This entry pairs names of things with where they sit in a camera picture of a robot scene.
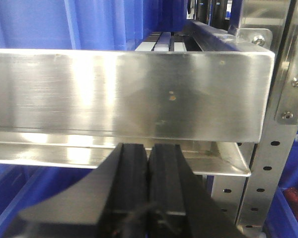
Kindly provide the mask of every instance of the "blue plastic bin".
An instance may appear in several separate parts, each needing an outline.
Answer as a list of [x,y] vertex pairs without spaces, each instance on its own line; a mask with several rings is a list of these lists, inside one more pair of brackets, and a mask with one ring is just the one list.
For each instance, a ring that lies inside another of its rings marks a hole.
[[188,0],[159,0],[156,31],[181,31],[187,18]]
[[0,48],[134,50],[179,31],[187,0],[0,0]]
[[19,210],[61,192],[90,171],[74,168],[10,166],[0,176],[0,237]]

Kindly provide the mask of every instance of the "bolt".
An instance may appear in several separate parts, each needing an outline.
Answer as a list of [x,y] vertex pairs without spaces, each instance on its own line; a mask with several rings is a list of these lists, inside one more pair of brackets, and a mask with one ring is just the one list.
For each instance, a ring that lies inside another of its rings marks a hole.
[[266,43],[266,41],[262,35],[259,35],[259,36],[254,36],[252,43],[258,46],[263,46]]
[[292,80],[292,86],[298,88],[298,77],[294,77]]
[[291,119],[294,117],[294,114],[292,114],[291,112],[285,112],[283,115],[282,115],[282,119]]

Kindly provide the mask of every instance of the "metal frame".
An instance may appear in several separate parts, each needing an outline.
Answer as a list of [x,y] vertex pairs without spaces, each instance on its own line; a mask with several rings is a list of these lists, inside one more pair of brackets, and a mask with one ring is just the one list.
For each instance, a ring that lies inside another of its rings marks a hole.
[[[224,209],[225,206],[230,206],[232,211],[227,210],[227,213],[232,220],[237,204],[241,201],[236,225],[250,238],[256,238],[262,231],[298,129],[298,83],[294,80],[298,78],[298,1],[291,5],[288,0],[234,1],[233,4],[235,7],[232,11],[235,12],[232,15],[238,17],[232,19],[230,32],[244,38],[238,33],[245,28],[252,34],[260,28],[270,31],[270,49],[277,54],[263,134],[259,144],[255,146],[250,163],[252,176],[245,180],[245,185],[241,178],[236,180],[219,176],[215,177],[213,184],[213,198]],[[248,155],[249,157],[244,155],[246,160],[251,158],[251,153]],[[224,186],[228,185],[237,188],[237,193],[244,188],[242,196],[231,199],[230,194],[220,194]]]

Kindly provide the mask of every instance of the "white strip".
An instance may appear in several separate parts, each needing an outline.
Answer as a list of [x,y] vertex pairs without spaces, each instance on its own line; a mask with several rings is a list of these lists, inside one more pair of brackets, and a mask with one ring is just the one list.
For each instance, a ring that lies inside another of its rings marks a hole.
[[144,41],[135,49],[135,51],[152,51],[154,45],[155,42]]
[[185,52],[187,48],[185,47],[184,42],[174,42],[174,51]]

